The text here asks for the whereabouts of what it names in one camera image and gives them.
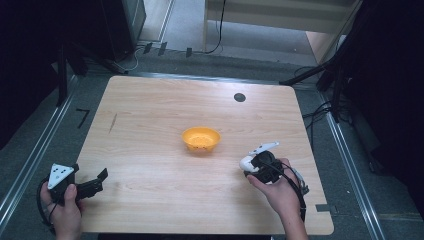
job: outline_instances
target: vr controller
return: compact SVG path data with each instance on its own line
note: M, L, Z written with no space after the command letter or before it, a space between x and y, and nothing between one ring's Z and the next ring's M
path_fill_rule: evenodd
M74 164L72 167L53 164L47 188L50 190L50 195L54 203L63 205L65 191L69 184L75 184L75 173L78 170L78 164ZM78 202L81 199L93 197L96 193L102 191L102 182L107 177L108 172L105 168L97 176L97 179L82 184L75 184L77 187L77 197L75 198L75 201Z
M275 159L274 154L270 151L259 153L250 161L250 164L259 170L257 172L244 171L244 175L253 175L263 183L275 183L280 179L280 172L284 171L281 162Z
M279 144L279 142L262 144L249 152L249 155L240 161L240 168L244 171L244 175L253 175L263 183L278 181L283 167L281 162L275 159L274 154L268 150Z

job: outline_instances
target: black curtain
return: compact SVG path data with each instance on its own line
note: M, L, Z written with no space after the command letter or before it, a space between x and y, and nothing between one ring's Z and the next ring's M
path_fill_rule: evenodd
M372 156L408 187L424 216L424 1L372 6L375 14L350 53L345 94L381 143Z
M47 1L0 0L0 149L57 86L54 13Z

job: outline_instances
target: person's left hand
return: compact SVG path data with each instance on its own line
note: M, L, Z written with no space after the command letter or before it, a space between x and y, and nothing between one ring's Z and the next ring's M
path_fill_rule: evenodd
M52 202L47 182L41 188L41 200L51 213L51 221L56 231L56 239L79 239L81 236L81 212L75 203L77 188L70 184L65 192L64 206Z

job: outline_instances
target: black vr controller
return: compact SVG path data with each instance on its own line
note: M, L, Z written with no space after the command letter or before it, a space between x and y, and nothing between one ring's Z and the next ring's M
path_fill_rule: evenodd
M61 177L60 174L67 174L66 171L68 170L66 167L63 168L63 166L56 165L59 167L55 168L55 165L52 167L52 171L49 174L49 183L48 188L50 190L50 195L52 197L52 202L63 204L64 203L64 195L67 187L69 184L75 184L77 187L77 197L75 198L75 201L78 202L81 199L84 198L90 198L96 195L96 193L103 190L102 182L108 177L107 169L105 168L96 179L82 183L82 184L76 184L75 183L75 173L79 170L78 164L74 164L71 168L73 169L69 175L67 175L63 180L61 180L59 183L55 183L54 179L52 180L52 175L55 174L55 178Z
M280 179L281 172L284 172L281 162L275 159L274 154L270 151L257 154L250 163L259 170L257 172L244 171L244 175L253 175L263 183L275 183Z

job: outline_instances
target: black cable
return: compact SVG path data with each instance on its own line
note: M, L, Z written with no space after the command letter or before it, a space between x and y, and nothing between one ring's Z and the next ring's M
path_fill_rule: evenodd
M219 41L218 41L218 44L216 45L216 47L212 50L212 51L209 51L209 52L205 52L204 54L211 54L211 53L213 53L213 52L215 52L215 50L219 47L219 45L221 44L221 39L222 39L222 21L223 21L223 19L224 19L224 11L225 11L225 3L226 3L227 1L226 0L224 0L224 2L223 2L223 4L222 4L222 12L221 12L221 21L220 21L220 24L219 24Z

